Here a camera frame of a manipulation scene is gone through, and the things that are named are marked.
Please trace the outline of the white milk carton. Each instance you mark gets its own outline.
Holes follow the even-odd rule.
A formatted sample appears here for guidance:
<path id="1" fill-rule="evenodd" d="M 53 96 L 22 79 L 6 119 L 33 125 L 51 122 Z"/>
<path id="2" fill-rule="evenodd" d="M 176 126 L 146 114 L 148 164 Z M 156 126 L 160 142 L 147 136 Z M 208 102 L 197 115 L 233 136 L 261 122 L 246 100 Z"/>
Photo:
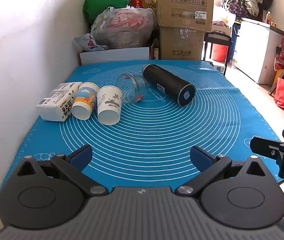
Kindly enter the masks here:
<path id="1" fill-rule="evenodd" d="M 36 111 L 45 121 L 64 122 L 71 115 L 71 107 L 82 82 L 61 83 L 37 106 Z"/>

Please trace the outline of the blue silicone baking mat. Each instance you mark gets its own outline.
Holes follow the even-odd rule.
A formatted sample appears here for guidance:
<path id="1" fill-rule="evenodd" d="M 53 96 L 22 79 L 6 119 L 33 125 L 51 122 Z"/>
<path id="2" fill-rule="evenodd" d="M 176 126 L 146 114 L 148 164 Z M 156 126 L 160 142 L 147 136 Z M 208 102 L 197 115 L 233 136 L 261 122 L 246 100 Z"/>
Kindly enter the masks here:
<path id="1" fill-rule="evenodd" d="M 190 161 L 192 146 L 243 161 L 251 155 L 253 137 L 277 138 L 239 89 L 210 64 L 157 61 L 157 65 L 195 85 L 196 96 L 189 105 L 181 107 L 151 86 L 142 100 L 122 106 L 120 121 L 112 126 L 101 124 L 96 113 L 88 120 L 38 119 L 10 169 L 27 155 L 47 160 L 90 144 L 93 158 L 84 173 L 107 188 L 174 188 L 198 175 Z"/>

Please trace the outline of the black cylindrical thermos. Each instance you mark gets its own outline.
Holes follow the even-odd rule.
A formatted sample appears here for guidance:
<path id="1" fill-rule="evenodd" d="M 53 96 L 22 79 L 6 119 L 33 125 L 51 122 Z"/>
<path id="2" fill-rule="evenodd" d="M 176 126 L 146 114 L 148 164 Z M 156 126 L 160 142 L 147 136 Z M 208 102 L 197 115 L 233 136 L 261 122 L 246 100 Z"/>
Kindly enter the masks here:
<path id="1" fill-rule="evenodd" d="M 192 83 L 156 64 L 146 65 L 142 74 L 149 84 L 174 99 L 180 107 L 187 106 L 196 95 L 196 88 Z"/>

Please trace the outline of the lower cardboard box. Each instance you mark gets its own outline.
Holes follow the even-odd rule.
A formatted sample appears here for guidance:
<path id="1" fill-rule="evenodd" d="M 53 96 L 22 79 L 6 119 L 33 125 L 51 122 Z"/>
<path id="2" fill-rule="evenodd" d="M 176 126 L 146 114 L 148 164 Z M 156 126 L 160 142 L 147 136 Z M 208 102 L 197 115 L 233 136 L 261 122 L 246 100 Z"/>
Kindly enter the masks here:
<path id="1" fill-rule="evenodd" d="M 204 35 L 199 30 L 160 27 L 160 59 L 201 61 Z"/>

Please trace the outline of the white flat box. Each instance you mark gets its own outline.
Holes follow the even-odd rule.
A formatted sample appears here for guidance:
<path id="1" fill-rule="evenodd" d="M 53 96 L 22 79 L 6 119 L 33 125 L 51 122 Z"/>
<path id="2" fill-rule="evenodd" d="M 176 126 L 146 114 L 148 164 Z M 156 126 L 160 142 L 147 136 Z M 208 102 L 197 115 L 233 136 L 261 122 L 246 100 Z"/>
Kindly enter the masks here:
<path id="1" fill-rule="evenodd" d="M 111 49 L 80 53 L 81 65 L 115 62 L 148 60 L 150 49 L 148 47 Z"/>

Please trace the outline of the white paper cup grey print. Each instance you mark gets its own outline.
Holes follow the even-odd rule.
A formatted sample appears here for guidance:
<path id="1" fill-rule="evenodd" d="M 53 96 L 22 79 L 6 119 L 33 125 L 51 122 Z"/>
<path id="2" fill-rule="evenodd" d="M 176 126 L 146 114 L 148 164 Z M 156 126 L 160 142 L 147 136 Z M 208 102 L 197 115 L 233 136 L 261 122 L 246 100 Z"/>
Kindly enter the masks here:
<path id="1" fill-rule="evenodd" d="M 103 86 L 97 92 L 98 120 L 103 125 L 115 125 L 120 121 L 122 91 L 115 86 Z"/>

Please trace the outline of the paper cup orange blue print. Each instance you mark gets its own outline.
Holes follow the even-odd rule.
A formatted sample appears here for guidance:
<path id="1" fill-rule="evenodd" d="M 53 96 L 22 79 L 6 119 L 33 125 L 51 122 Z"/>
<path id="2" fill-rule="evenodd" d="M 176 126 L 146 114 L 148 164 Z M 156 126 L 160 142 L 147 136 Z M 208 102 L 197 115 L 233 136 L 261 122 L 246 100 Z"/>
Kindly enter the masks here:
<path id="1" fill-rule="evenodd" d="M 96 107 L 96 94 L 99 87 L 95 83 L 84 82 L 79 86 L 71 113 L 79 120 L 88 120 Z"/>

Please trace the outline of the clear glass cup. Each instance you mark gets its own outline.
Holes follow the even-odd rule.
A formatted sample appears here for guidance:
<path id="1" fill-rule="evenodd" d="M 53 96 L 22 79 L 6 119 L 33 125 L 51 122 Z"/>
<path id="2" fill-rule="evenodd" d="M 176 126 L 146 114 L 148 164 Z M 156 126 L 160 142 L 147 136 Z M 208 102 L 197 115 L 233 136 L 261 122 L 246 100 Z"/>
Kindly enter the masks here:
<path id="1" fill-rule="evenodd" d="M 126 104 L 140 101 L 147 92 L 144 77 L 130 73 L 118 77 L 117 87 L 122 91 L 122 101 Z"/>

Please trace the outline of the small white printed bag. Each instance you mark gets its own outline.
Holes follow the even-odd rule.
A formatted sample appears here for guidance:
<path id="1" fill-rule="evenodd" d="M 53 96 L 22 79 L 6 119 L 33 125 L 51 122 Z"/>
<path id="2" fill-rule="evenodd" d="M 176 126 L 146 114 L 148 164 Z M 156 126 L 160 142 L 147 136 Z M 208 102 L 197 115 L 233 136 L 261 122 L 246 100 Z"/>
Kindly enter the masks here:
<path id="1" fill-rule="evenodd" d="M 74 41 L 84 52 L 104 51 L 108 49 L 107 46 L 98 45 L 90 33 L 76 37 Z"/>

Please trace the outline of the translucent bag red contents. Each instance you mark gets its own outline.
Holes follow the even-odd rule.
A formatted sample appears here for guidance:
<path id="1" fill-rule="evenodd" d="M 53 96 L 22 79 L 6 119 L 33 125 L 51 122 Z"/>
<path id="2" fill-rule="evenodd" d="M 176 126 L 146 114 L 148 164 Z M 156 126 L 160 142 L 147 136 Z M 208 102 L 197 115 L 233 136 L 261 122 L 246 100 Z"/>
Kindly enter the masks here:
<path id="1" fill-rule="evenodd" d="M 90 34 L 108 49 L 137 48 L 147 44 L 156 26 L 151 8 L 109 7 L 96 17 Z"/>

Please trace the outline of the cardboard box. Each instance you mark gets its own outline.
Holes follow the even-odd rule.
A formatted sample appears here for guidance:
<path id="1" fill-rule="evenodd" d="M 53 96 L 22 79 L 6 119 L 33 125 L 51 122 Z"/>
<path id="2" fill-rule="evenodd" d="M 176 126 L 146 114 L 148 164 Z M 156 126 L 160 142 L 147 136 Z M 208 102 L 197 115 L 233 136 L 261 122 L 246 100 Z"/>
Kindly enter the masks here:
<path id="1" fill-rule="evenodd" d="M 161 27 L 211 31 L 214 0 L 156 0 Z"/>
<path id="2" fill-rule="evenodd" d="M 199 30 L 160 27 L 160 59 L 201 61 L 204 35 Z"/>

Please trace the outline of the black metal chair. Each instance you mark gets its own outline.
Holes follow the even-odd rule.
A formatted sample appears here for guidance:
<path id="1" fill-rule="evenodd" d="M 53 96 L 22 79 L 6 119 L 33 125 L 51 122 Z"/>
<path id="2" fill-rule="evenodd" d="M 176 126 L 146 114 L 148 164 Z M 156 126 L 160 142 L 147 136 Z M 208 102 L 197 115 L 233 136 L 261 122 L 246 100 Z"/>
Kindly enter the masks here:
<path id="1" fill-rule="evenodd" d="M 216 31 L 205 33 L 204 52 L 202 59 L 203 61 L 206 60 L 208 44 L 211 44 L 209 59 L 212 58 L 213 51 L 217 48 L 224 52 L 225 54 L 224 68 L 223 70 L 219 71 L 225 76 L 227 65 L 229 64 L 230 61 L 230 52 L 233 44 L 231 36 Z"/>

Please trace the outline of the upper cardboard box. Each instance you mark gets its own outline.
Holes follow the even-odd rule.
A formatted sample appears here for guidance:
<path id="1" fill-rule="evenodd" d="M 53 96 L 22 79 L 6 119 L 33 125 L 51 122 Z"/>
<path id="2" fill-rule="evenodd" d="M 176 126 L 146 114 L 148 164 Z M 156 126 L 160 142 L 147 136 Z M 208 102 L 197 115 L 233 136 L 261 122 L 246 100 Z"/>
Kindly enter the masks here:
<path id="1" fill-rule="evenodd" d="M 211 31 L 214 0 L 156 0 L 161 27 Z"/>

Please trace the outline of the white chest freezer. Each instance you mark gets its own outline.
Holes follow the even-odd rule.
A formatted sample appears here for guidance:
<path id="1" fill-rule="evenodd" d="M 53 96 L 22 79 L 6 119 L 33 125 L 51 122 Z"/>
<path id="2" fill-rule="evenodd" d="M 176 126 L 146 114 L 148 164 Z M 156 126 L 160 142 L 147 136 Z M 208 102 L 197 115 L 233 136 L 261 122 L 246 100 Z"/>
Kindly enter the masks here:
<path id="1" fill-rule="evenodd" d="M 259 85 L 272 85 L 276 48 L 283 35 L 277 27 L 242 18 L 235 46 L 237 68 Z"/>

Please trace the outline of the red bucket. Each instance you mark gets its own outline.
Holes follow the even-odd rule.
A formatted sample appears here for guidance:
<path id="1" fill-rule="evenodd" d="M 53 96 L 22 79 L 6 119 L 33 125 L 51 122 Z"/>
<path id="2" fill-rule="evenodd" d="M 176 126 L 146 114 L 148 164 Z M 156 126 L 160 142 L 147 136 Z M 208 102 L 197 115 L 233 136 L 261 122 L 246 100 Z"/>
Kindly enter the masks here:
<path id="1" fill-rule="evenodd" d="M 212 59 L 217 62 L 225 62 L 228 46 L 213 44 Z"/>

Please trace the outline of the floral fabric bundle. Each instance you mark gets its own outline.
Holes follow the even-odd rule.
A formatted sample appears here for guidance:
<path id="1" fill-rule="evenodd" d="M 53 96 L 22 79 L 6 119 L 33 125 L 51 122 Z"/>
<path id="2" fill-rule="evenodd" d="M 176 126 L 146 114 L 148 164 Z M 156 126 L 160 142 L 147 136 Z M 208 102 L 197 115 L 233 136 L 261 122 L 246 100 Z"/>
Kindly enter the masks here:
<path id="1" fill-rule="evenodd" d="M 221 0 L 221 6 L 236 16 L 237 21 L 242 18 L 251 18 L 251 14 L 245 5 L 245 0 Z"/>

